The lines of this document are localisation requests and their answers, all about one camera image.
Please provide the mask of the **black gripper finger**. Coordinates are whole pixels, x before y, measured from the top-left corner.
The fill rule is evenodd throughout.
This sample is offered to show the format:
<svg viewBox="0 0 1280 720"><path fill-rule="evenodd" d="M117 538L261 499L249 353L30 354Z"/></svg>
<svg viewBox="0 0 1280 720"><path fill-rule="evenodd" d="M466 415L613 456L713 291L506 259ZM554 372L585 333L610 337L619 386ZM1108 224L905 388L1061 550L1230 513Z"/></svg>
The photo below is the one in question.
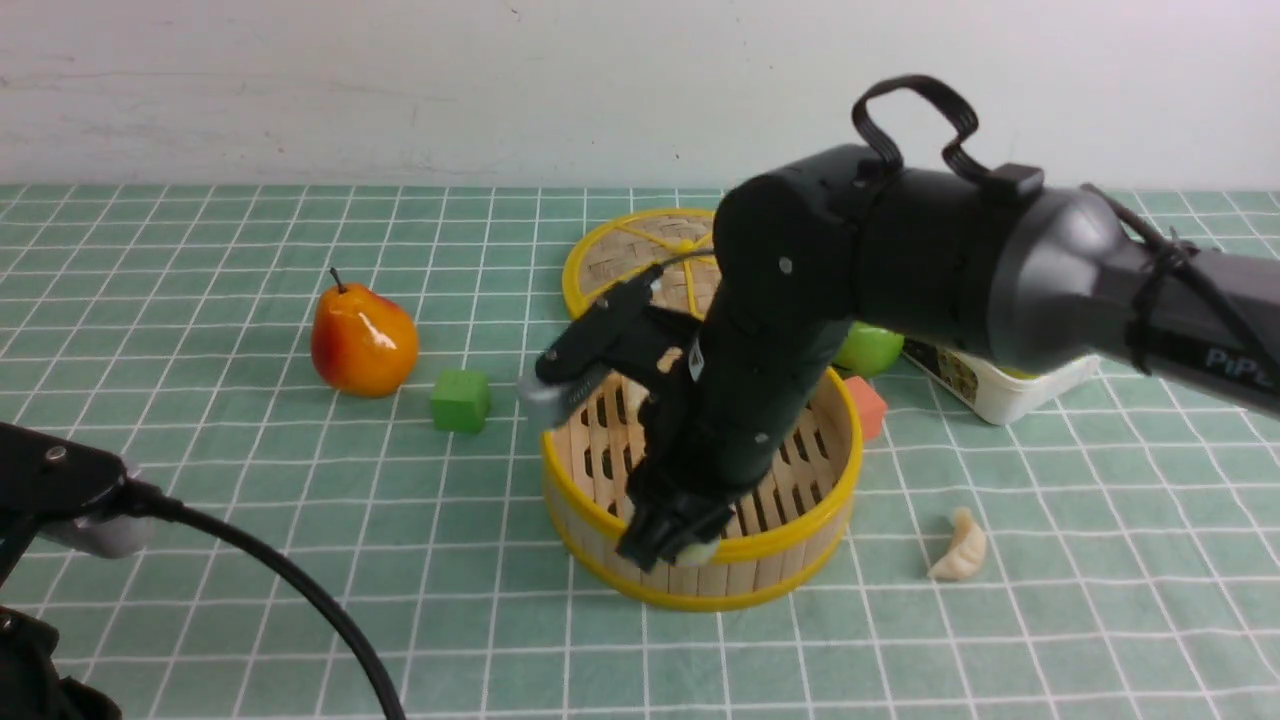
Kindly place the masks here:
<svg viewBox="0 0 1280 720"><path fill-rule="evenodd" d="M690 543L690 521L671 507L639 505L614 546L614 553L640 573L673 560Z"/></svg>

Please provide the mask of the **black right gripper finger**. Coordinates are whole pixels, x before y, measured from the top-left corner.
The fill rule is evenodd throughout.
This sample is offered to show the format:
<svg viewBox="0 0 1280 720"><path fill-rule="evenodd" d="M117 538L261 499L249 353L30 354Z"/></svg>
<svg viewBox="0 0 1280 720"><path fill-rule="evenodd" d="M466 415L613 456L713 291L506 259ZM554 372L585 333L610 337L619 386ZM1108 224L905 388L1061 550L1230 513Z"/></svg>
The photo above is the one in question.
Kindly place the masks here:
<svg viewBox="0 0 1280 720"><path fill-rule="evenodd" d="M731 505L713 505L700 509L684 530L681 550L691 543L713 541L714 538L719 538L721 543L726 528L733 519L735 511Z"/></svg>

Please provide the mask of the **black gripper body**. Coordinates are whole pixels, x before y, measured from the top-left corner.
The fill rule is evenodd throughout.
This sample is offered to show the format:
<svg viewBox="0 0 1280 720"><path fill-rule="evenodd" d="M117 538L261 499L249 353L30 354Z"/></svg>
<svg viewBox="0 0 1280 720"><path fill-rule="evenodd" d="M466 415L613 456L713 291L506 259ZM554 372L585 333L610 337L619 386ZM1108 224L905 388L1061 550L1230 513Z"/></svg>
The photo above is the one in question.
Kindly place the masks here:
<svg viewBox="0 0 1280 720"><path fill-rule="evenodd" d="M700 509L731 505L762 482L801 411L801 373L762 359L691 350L643 404L646 450L628 479L639 505Z"/></svg>

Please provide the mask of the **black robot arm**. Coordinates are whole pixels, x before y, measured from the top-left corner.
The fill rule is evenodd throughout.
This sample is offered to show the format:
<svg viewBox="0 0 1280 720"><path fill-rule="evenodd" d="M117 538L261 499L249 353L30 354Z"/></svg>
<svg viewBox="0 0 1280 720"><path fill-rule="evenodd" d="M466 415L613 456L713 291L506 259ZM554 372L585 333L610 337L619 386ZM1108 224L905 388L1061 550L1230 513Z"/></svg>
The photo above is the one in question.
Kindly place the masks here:
<svg viewBox="0 0 1280 720"><path fill-rule="evenodd" d="M855 101L859 145L753 177L716 211L719 283L650 380L617 553L710 543L760 483L854 322L1032 374L1100 354L1277 415L1277 261L1196 247L1093 184L987 168L977 111L900 76Z"/></svg>

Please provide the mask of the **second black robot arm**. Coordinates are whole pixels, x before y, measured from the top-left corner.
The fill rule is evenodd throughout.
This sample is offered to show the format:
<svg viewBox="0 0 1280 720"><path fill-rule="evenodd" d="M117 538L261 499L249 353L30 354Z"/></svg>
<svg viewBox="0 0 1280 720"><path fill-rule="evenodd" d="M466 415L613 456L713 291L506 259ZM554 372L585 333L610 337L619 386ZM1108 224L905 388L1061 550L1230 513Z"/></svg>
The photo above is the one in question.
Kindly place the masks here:
<svg viewBox="0 0 1280 720"><path fill-rule="evenodd" d="M12 423L1 436L1 715L122 719L115 700L60 669L61 633L36 597L60 580L55 561L127 559L150 542L152 523L125 509L141 468L115 451Z"/></svg>

